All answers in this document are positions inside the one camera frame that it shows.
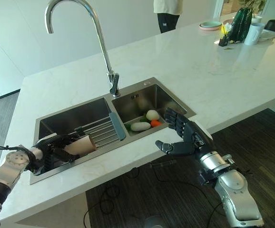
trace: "countertop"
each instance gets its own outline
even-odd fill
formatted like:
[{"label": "countertop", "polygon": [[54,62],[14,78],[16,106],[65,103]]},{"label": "countertop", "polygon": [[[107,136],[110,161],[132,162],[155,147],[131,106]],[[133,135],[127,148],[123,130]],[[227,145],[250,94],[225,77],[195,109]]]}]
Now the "countertop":
[{"label": "countertop", "polygon": [[[275,39],[220,47],[219,38],[220,31],[201,31],[196,23],[108,53],[120,88],[155,77],[196,113],[191,120],[214,133],[275,101]],[[31,147],[37,118],[107,92],[102,54],[25,78],[5,144]],[[19,221],[164,155],[155,140],[180,138],[165,128],[33,185],[24,172],[0,220]]]}]

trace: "kitchen sink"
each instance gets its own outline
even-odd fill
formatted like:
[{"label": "kitchen sink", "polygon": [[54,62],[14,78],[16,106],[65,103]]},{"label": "kitchen sink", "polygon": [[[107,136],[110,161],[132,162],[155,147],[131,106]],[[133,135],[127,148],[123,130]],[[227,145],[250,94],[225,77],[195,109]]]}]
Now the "kitchen sink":
[{"label": "kitchen sink", "polygon": [[[34,143],[53,133],[78,133],[81,137],[90,135],[97,149],[73,162],[61,162],[47,155],[41,174],[31,174],[30,184],[167,127],[163,119],[167,107],[187,118],[195,115],[154,77],[120,89],[120,94],[117,98],[106,94],[37,119]],[[141,132],[125,128],[125,124],[140,122],[148,110],[159,113],[160,126]]]},{"label": "kitchen sink", "polygon": [[[167,92],[165,92],[158,84],[153,84],[141,90],[135,91],[128,95],[112,100],[121,121],[124,124],[133,124],[140,122],[148,110],[156,110],[159,115],[159,121],[165,123],[163,116],[167,107],[186,114],[187,111],[175,101]],[[141,132],[128,131],[133,136]]]}]

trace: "chrome faucet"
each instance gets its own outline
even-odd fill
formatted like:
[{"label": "chrome faucet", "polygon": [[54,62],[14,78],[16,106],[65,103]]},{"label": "chrome faucet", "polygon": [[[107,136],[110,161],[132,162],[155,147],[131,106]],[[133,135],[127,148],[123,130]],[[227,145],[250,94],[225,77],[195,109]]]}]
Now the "chrome faucet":
[{"label": "chrome faucet", "polygon": [[[53,33],[53,27],[52,27],[52,13],[53,10],[55,8],[55,6],[57,4],[59,4],[62,1],[66,1],[66,0],[52,0],[49,2],[46,11],[45,11],[45,25],[46,25],[46,30],[48,33]],[[74,1],[80,5],[82,5],[90,14],[90,16],[92,17],[96,32],[98,34],[98,39],[99,39],[99,43],[100,43],[100,48],[101,51],[103,53],[104,59],[105,59],[105,63],[106,63],[106,67],[107,67],[107,76],[110,82],[110,93],[114,96],[114,97],[118,97],[120,95],[119,90],[118,90],[118,78],[119,75],[118,73],[114,73],[114,71],[112,70],[111,64],[110,64],[110,60],[109,60],[109,56],[107,53],[107,49],[106,49],[106,45],[105,45],[105,41],[104,41],[104,37],[103,37],[103,32],[101,31],[101,27],[100,27],[100,23],[98,20],[98,17],[96,15],[96,12],[94,11],[94,9],[90,6],[89,3],[87,3],[85,0],[67,0],[67,1]]]}]

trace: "white wall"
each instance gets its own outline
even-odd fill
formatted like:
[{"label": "white wall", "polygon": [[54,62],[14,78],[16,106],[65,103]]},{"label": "white wall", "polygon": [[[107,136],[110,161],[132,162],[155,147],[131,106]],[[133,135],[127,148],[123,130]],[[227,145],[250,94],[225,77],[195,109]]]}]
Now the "white wall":
[{"label": "white wall", "polygon": [[275,19],[275,0],[266,0],[262,15],[266,18]]},{"label": "white wall", "polygon": [[[100,52],[89,14],[74,2],[56,7],[54,34],[47,34],[48,2],[0,0],[0,95],[19,89],[25,76]],[[108,49],[159,34],[153,0],[88,2],[98,13]],[[185,0],[178,27],[211,18],[215,3]]]}]

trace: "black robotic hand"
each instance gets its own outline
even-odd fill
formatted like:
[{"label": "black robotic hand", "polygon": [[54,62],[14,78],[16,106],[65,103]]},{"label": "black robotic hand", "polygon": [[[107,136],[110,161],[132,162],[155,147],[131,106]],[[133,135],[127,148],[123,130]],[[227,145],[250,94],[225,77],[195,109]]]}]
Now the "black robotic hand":
[{"label": "black robotic hand", "polygon": [[173,156],[189,156],[197,153],[197,157],[200,157],[215,150],[212,139],[195,122],[188,120],[184,115],[167,108],[164,118],[169,123],[168,127],[174,129],[183,139],[183,142],[170,144],[157,140],[157,147],[164,153]]}]

